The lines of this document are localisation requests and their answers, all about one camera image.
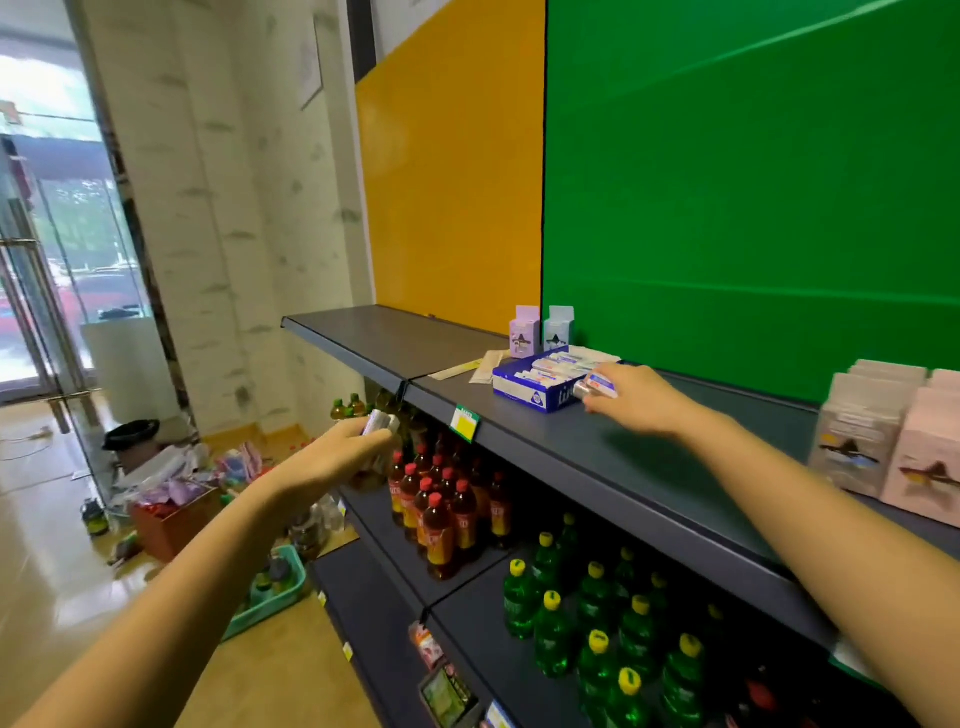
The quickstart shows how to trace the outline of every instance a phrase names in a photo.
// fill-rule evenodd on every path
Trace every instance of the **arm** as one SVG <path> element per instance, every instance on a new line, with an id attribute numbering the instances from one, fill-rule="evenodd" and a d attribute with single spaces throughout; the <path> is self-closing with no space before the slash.
<path id="1" fill-rule="evenodd" d="M 917 720 L 960 725 L 960 563 L 649 367 L 599 372 L 620 397 L 589 411 L 683 443 Z"/>
<path id="2" fill-rule="evenodd" d="M 167 566 L 16 728 L 173 726 L 283 525 L 372 455 L 349 420 L 257 479 Z"/>

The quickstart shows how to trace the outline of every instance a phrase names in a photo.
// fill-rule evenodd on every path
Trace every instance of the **small box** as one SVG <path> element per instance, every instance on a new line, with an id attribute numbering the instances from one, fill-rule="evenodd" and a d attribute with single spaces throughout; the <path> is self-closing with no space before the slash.
<path id="1" fill-rule="evenodd" d="M 550 318 L 543 322 L 543 350 L 566 347 L 573 343 L 573 306 L 550 306 Z"/>
<path id="2" fill-rule="evenodd" d="M 510 322 L 510 356 L 520 359 L 540 351 L 540 307 L 519 305 Z"/>

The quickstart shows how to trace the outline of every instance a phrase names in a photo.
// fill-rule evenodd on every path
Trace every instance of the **pink box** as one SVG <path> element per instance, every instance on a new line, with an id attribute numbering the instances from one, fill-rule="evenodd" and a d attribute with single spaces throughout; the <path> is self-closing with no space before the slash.
<path id="1" fill-rule="evenodd" d="M 917 390 L 880 499 L 960 527 L 960 392 Z"/>

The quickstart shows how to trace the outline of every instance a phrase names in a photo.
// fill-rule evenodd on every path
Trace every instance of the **blue box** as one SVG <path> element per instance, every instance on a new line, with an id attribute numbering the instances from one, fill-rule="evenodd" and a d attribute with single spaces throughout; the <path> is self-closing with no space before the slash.
<path id="1" fill-rule="evenodd" d="M 559 347 L 551 350 L 550 353 L 568 352 L 569 349 L 570 347 Z M 516 376 L 517 372 L 532 370 L 534 362 L 542 357 L 543 354 L 538 353 L 496 367 L 493 370 L 493 391 L 500 397 L 518 401 L 531 409 L 544 413 L 556 412 L 561 407 L 566 407 L 572 401 L 576 401 L 573 396 L 573 385 L 580 381 L 583 378 L 582 376 L 561 384 L 555 384 L 552 387 Z"/>

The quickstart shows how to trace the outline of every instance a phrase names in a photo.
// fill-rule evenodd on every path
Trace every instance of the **paper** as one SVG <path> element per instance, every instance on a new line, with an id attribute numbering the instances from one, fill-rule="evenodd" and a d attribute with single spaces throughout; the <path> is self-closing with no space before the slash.
<path id="1" fill-rule="evenodd" d="M 466 364 L 459 364 L 455 367 L 444 369 L 442 372 L 432 374 L 430 375 L 430 378 L 437 379 L 437 381 L 443 381 L 444 379 L 450 379 L 452 376 L 461 375 L 463 372 L 472 372 L 474 369 L 480 366 L 480 362 L 482 361 L 483 359 L 476 359 L 474 361 L 469 361 Z"/>
<path id="2" fill-rule="evenodd" d="M 490 384 L 493 381 L 493 370 L 500 366 L 507 352 L 487 352 L 480 362 L 480 368 L 473 373 L 470 384 Z"/>

